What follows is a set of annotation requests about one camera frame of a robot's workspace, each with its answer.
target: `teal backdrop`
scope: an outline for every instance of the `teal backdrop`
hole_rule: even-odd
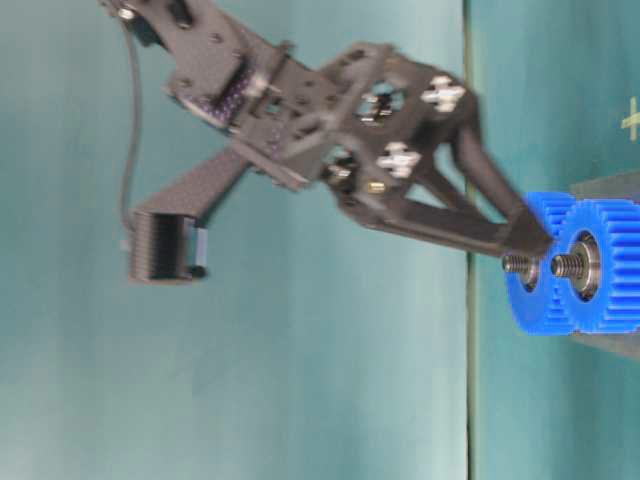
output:
[[[465,478],[464,254],[249,175],[206,282],[126,282],[129,74],[96,3],[0,15],[0,478]],[[459,2],[221,3],[312,66],[369,39],[463,71]],[[142,67],[137,200],[223,145],[162,94],[164,52]]]
[[[621,129],[640,95],[640,4],[470,0],[471,80],[489,149],[525,191],[637,170]],[[473,478],[640,477],[640,364],[567,338],[531,338],[499,262],[473,263]]]

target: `mounting hole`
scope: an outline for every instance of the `mounting hole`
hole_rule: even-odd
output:
[[[378,82],[362,96],[356,116],[365,125],[380,127],[404,107],[406,95],[403,90],[389,82]]]

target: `screw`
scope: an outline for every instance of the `screw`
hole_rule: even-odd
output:
[[[381,195],[387,190],[387,186],[382,182],[369,182],[369,193],[374,195]]]
[[[582,278],[586,265],[580,255],[556,255],[551,260],[551,273],[558,278]]]
[[[529,257],[521,255],[505,255],[502,257],[502,270],[505,273],[521,273],[526,274],[531,268],[531,260]]]
[[[118,10],[118,17],[120,17],[125,22],[130,22],[131,20],[136,18],[136,14],[133,10],[130,10],[128,8],[121,8],[120,10]]]

